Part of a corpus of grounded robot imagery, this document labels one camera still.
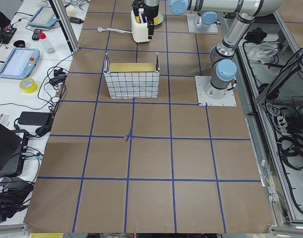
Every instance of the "computer monitor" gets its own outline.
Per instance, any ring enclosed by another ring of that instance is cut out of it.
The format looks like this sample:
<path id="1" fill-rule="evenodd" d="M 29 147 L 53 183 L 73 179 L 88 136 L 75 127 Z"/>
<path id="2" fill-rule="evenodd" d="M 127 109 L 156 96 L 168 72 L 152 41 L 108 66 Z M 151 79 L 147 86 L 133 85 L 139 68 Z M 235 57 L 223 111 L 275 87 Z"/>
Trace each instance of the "computer monitor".
<path id="1" fill-rule="evenodd" d="M 22 138 L 0 124 L 0 171 L 14 157 Z"/>

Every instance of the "plastic bag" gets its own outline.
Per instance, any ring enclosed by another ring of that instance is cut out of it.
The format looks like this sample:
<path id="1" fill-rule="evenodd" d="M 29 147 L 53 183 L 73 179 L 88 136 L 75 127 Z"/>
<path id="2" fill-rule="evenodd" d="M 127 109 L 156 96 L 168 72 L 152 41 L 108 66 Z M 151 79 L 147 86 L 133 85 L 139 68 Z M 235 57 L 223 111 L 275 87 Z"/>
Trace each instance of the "plastic bag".
<path id="1" fill-rule="evenodd" d="M 274 55 L 278 52 L 278 46 L 271 43 L 263 43 L 257 45 L 249 53 L 250 60 L 260 61 L 261 63 L 271 63 L 274 60 Z"/>

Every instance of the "tape roll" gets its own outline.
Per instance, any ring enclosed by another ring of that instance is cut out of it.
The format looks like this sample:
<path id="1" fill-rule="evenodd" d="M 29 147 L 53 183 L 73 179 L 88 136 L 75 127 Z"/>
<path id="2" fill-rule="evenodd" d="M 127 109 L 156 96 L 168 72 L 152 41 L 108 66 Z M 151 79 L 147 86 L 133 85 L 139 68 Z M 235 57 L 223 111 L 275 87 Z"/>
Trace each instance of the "tape roll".
<path id="1" fill-rule="evenodd" d="M 25 93 L 33 93 L 38 89 L 38 85 L 33 78 L 25 78 L 20 81 L 19 88 L 21 88 Z"/>

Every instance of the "bottle with red cap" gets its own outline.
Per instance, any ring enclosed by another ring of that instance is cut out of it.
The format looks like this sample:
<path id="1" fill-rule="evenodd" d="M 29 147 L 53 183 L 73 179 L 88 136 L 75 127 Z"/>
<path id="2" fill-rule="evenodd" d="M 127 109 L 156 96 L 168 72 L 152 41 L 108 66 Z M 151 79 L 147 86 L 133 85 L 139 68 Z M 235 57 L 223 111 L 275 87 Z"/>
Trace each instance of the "bottle with red cap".
<path id="1" fill-rule="evenodd" d="M 53 54 L 56 51 L 46 34 L 39 32 L 39 39 L 48 54 Z"/>

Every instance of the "white mounting plate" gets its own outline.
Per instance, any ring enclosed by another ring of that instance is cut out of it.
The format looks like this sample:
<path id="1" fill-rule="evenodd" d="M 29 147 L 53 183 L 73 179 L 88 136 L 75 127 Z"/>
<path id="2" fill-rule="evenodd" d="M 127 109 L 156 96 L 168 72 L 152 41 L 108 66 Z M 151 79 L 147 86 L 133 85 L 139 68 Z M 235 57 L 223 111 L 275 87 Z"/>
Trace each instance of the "white mounting plate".
<path id="1" fill-rule="evenodd" d="M 189 33 L 200 33 L 200 34 L 218 34 L 216 24 L 212 24 L 207 28 L 197 28 L 194 25 L 194 20 L 196 19 L 197 14 L 187 14 L 187 27 L 189 28 Z"/>
<path id="2" fill-rule="evenodd" d="M 211 80 L 211 76 L 196 76 L 196 92 L 197 92 L 197 100 L 200 106 L 220 106 L 220 107 L 236 107 L 236 100 L 234 96 L 234 92 L 227 91 L 226 95 L 222 99 L 213 99 L 206 95 L 204 92 L 204 86 L 207 82 Z"/>

